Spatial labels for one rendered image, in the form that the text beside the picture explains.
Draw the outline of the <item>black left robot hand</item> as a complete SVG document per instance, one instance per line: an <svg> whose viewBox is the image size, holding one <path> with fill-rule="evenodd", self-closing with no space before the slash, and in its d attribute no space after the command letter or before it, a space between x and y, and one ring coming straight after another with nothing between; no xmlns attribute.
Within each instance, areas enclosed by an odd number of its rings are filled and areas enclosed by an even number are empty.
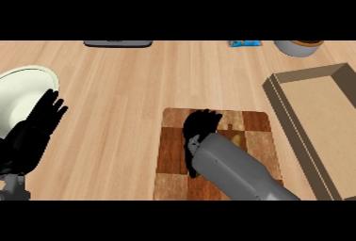
<svg viewBox="0 0 356 241"><path fill-rule="evenodd" d="M35 169L66 110L59 92L48 88L28 118L0 137L0 175L28 174Z"/></svg>

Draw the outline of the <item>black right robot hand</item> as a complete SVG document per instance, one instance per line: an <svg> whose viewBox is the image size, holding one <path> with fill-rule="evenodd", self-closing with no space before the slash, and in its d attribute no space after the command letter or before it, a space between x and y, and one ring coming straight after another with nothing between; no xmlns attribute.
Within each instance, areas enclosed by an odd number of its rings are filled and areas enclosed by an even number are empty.
<svg viewBox="0 0 356 241"><path fill-rule="evenodd" d="M223 115L215 111L197 110L186 118L183 123L183 150L184 150L184 162L190 178L197 176L197 173L192 167L192 159L194 151L206 136L217 131L218 122Z"/></svg>

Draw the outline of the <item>checkered wooden cutting board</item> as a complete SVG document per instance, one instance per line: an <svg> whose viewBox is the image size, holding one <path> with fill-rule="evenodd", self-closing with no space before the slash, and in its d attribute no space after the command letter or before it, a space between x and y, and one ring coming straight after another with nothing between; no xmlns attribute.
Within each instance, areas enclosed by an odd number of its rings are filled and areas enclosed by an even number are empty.
<svg viewBox="0 0 356 241"><path fill-rule="evenodd" d="M202 178L187 174L183 151L183 122L194 109L169 108L162 111L161 135L153 179L155 201L228 201L223 191ZM261 162L280 185L283 185L273 132L264 112L217 110L223 114L217 133L228 140L242 138L240 149Z"/></svg>

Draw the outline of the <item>cardboard box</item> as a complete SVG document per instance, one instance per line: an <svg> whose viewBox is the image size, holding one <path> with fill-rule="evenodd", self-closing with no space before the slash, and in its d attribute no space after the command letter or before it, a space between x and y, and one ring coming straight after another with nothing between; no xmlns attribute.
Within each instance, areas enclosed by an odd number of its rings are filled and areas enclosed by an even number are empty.
<svg viewBox="0 0 356 241"><path fill-rule="evenodd" d="M341 63L274 73L262 89L316 198L356 201L356 72Z"/></svg>

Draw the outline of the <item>white plate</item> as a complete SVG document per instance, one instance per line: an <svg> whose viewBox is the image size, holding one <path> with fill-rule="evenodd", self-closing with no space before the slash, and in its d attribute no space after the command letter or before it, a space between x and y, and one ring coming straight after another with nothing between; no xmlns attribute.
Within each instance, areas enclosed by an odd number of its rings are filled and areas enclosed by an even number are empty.
<svg viewBox="0 0 356 241"><path fill-rule="evenodd" d="M0 137L23 121L47 89L59 89L56 73L42 66L17 67L0 74Z"/></svg>

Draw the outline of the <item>blue packet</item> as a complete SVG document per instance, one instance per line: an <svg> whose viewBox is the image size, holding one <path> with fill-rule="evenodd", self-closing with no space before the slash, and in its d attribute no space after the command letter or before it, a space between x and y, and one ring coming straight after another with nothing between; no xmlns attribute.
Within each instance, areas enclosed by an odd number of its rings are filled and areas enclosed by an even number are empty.
<svg viewBox="0 0 356 241"><path fill-rule="evenodd" d="M261 46L259 40L228 40L228 47L257 47Z"/></svg>

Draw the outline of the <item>dark grey flat appliance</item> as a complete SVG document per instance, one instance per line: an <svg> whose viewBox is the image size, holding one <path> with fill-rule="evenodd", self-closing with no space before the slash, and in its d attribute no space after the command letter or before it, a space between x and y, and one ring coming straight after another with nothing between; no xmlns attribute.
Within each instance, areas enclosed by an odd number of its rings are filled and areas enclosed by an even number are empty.
<svg viewBox="0 0 356 241"><path fill-rule="evenodd" d="M152 40L84 40L87 47L100 48L146 48L152 45Z"/></svg>

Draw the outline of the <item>grey bowl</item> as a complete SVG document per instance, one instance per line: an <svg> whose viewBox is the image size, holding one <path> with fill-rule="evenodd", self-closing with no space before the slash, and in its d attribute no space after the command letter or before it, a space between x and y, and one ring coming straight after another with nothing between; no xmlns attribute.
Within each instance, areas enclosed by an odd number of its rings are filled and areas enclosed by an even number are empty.
<svg viewBox="0 0 356 241"><path fill-rule="evenodd" d="M277 50L288 56L307 57L320 48L322 40L276 40L273 42Z"/></svg>

